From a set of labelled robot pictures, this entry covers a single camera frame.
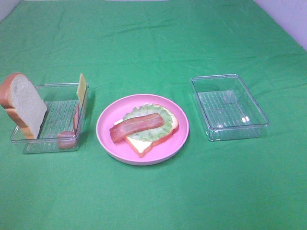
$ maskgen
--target green tablecloth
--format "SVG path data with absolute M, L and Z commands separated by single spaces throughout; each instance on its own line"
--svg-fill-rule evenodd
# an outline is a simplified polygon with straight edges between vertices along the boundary
M 23 155 L 0 109 L 0 229 L 307 228 L 307 53 L 252 0 L 23 1 L 0 24 L 0 80 L 90 85 L 78 151 Z M 239 74 L 270 120 L 261 138 L 210 142 L 190 78 Z M 95 125 L 113 101 L 176 102 L 190 132 L 171 159 L 113 159 Z

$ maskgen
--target plastic tray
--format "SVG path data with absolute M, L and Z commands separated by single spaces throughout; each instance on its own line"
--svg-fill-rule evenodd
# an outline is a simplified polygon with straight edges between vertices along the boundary
M 84 125 L 88 85 L 83 105 L 80 105 L 76 131 L 71 137 L 58 138 L 57 135 L 62 131 L 73 131 L 72 117 L 77 104 L 80 103 L 76 94 L 78 85 L 79 83 L 65 83 L 37 86 L 38 93 L 47 105 L 39 136 L 37 139 L 25 139 L 19 127 L 16 126 L 11 135 L 11 142 L 19 146 L 25 154 L 77 150 L 80 147 L 79 136 Z M 61 144 L 71 143 L 74 143 L 71 148 L 60 148 Z
M 201 120 L 211 141 L 257 138 L 269 121 L 237 74 L 191 79 Z

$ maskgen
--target bread slice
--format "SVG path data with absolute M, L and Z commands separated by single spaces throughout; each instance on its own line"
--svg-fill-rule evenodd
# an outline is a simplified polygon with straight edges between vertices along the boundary
M 10 74 L 0 85 L 0 104 L 26 139 L 36 139 L 47 107 L 34 85 L 22 73 Z
M 131 146 L 131 148 L 139 155 L 140 158 L 142 158 L 146 153 L 148 153 L 154 146 L 157 146 L 166 140 L 168 140 L 178 129 L 179 129 L 179 122 L 176 118 L 176 116 L 163 107 L 172 117 L 172 129 L 171 131 L 166 134 L 164 137 L 160 138 L 159 140 L 156 141 L 141 141 L 141 140 L 136 140 L 133 139 L 129 136 L 125 137 L 125 141 Z M 114 123 L 114 125 L 122 122 L 123 119 L 117 121 Z

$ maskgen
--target pink plate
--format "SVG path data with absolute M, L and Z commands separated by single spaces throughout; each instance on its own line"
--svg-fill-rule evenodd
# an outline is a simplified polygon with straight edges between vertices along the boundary
M 177 117 L 179 130 L 167 141 L 153 147 L 143 158 L 140 158 L 125 141 L 114 144 L 110 137 L 110 128 L 114 122 L 147 103 L 160 104 Z M 189 135 L 189 121 L 183 110 L 173 101 L 153 94 L 134 94 L 118 99 L 109 105 L 99 116 L 96 134 L 100 144 L 115 159 L 133 165 L 151 165 L 163 162 L 174 156 L 185 143 Z

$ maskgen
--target yellow cheese slice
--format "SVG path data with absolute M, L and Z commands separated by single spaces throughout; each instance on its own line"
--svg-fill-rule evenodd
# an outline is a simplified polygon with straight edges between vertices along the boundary
M 83 73 L 81 73 L 80 74 L 80 79 L 79 79 L 79 85 L 78 85 L 78 88 L 77 88 L 77 96 L 79 98 L 80 106 L 81 107 L 83 105 L 85 91 L 86 91 L 86 80 L 85 80 L 85 77 L 84 77 Z

